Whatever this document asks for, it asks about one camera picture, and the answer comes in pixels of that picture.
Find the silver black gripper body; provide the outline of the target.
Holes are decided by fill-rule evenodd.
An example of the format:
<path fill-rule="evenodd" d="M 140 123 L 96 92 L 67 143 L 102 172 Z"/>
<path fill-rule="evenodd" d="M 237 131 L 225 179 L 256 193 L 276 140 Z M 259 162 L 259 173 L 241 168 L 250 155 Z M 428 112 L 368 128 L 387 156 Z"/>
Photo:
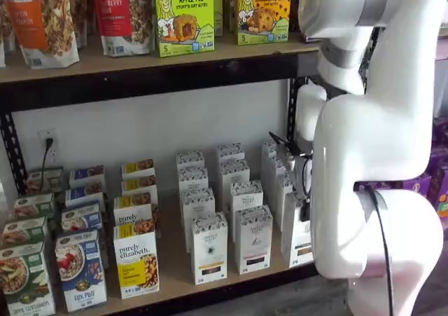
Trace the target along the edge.
<path fill-rule="evenodd" d="M 285 166 L 290 174 L 293 194 L 298 200 L 311 199 L 311 181 L 309 180 L 312 172 L 311 164 L 312 155 L 306 155 L 305 153 L 286 154 Z"/>

